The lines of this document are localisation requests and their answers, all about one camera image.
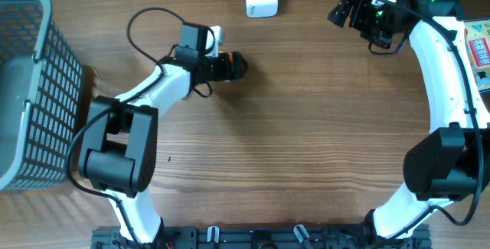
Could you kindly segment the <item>grey plastic basket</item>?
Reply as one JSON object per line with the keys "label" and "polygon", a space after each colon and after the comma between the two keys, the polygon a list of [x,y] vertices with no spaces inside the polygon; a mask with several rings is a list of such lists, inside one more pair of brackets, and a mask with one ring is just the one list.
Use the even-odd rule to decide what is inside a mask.
{"label": "grey plastic basket", "polygon": [[85,81],[51,0],[1,0],[1,190],[66,178]]}

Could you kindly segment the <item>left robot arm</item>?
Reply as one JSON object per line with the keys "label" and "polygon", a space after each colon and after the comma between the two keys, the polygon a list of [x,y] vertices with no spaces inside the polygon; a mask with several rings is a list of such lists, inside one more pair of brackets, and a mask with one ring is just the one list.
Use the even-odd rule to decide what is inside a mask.
{"label": "left robot arm", "polygon": [[83,128],[78,172],[91,192],[107,198],[120,228],[111,244],[167,248],[161,215],[149,184],[155,172],[158,122],[197,85],[240,80],[247,62],[239,52],[220,50],[224,30],[185,22],[181,40],[157,60],[152,74],[117,97],[97,97]]}

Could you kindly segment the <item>orange small box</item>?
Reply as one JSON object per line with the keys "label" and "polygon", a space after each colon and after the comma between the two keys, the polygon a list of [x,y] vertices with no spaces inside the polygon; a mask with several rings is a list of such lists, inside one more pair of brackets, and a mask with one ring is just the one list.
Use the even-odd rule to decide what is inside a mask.
{"label": "orange small box", "polygon": [[226,53],[225,54],[227,61],[227,81],[232,81],[234,76],[234,65],[233,65],[233,54]]}

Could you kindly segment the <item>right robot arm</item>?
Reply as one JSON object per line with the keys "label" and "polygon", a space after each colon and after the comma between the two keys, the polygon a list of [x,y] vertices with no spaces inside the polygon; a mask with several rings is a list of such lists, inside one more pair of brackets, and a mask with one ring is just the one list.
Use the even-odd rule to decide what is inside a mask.
{"label": "right robot arm", "polygon": [[405,155],[402,185],[366,215],[367,244],[408,241],[430,215],[469,198],[460,221],[467,225],[489,183],[489,113],[466,51],[462,1],[340,0],[328,20],[357,30],[378,56],[391,55],[401,34],[420,64],[430,108],[429,135]]}

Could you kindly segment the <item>yellow snack bag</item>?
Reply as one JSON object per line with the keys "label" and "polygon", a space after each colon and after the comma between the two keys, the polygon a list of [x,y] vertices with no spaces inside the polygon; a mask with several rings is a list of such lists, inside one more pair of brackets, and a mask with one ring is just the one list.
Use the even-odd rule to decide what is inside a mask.
{"label": "yellow snack bag", "polygon": [[465,45],[480,93],[489,93],[489,16],[464,21]]}

